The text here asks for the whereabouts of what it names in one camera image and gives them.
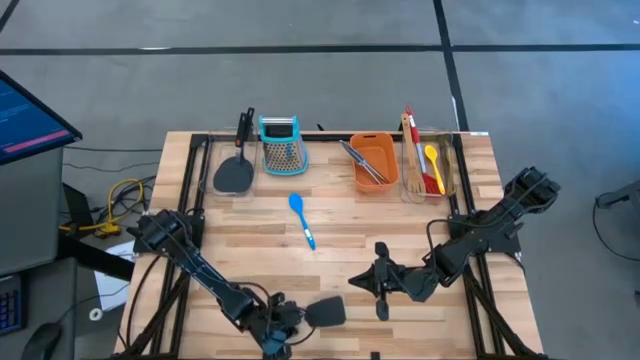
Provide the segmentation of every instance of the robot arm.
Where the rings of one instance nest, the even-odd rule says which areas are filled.
[[[555,202],[558,190],[560,186],[535,167],[524,169],[507,184],[503,199],[490,210],[436,220],[449,224],[452,239],[425,255],[422,258],[425,266],[408,268],[396,264],[389,257],[386,244],[379,242],[378,259],[365,273],[349,279],[349,283],[376,296],[378,318],[387,320],[387,293],[400,291],[413,301],[424,302],[438,283],[449,287],[458,279],[471,256],[488,251],[517,256],[520,245],[516,236],[523,224],[515,222],[524,214],[547,210]]]
[[[225,317],[239,331],[251,334],[265,358],[288,359],[291,356],[291,347],[286,340],[298,333],[296,326],[302,320],[296,303],[285,302],[282,293],[274,294],[265,303],[251,289],[227,281],[191,241],[194,230],[187,219],[179,213],[162,210],[157,215],[141,217],[138,228],[128,231],[149,250],[168,257],[180,267],[183,270],[180,279],[190,276],[209,290]]]

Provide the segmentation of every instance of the orange plastic container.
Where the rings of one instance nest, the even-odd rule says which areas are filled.
[[[387,191],[398,182],[398,163],[391,135],[384,132],[360,133],[353,135],[349,143],[360,152],[369,165],[389,180],[388,184],[379,185],[362,166],[354,161],[353,174],[358,191],[366,193]]]

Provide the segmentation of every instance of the concrete floor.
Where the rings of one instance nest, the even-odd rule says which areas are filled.
[[[0,6],[8,0],[0,0]],[[21,0],[2,48],[124,48],[331,43],[437,44],[424,0]],[[632,0],[445,0],[453,45],[640,43]],[[591,225],[593,198],[640,179],[639,52],[457,53],[469,126],[489,131],[503,180],[536,165],[563,186],[529,216],[524,264],[548,355],[637,359],[638,263],[608,253]],[[305,129],[397,128],[410,103],[425,126],[454,130],[441,53],[2,56],[0,68],[85,135],[82,146],[162,146],[168,130],[233,126],[238,112],[297,114]],[[159,153],[65,151],[77,165],[118,168]],[[123,174],[65,168],[64,180],[104,203]],[[598,215],[619,251],[640,257],[637,225],[622,204]],[[90,240],[107,246],[107,242]],[[78,298],[95,291],[80,274]],[[87,309],[96,304],[88,304]],[[81,321],[80,357],[110,353],[121,310]]]

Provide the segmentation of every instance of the cheese grater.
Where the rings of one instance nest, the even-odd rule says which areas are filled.
[[[272,175],[297,175],[307,170],[309,163],[298,126],[298,117],[275,118],[260,116],[260,137],[264,148],[263,165]]]

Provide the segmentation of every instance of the blue spoon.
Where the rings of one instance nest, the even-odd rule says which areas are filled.
[[[300,222],[302,222],[302,228],[304,229],[304,234],[307,236],[307,242],[309,242],[309,246],[311,247],[311,250],[315,250],[316,242],[313,240],[313,235],[311,235],[311,231],[309,231],[309,225],[307,225],[307,222],[304,220],[304,215],[302,214],[302,208],[303,208],[302,198],[300,197],[300,195],[296,193],[289,195],[289,206],[291,207],[291,209],[293,209],[293,211],[298,213],[298,216],[300,216]]]

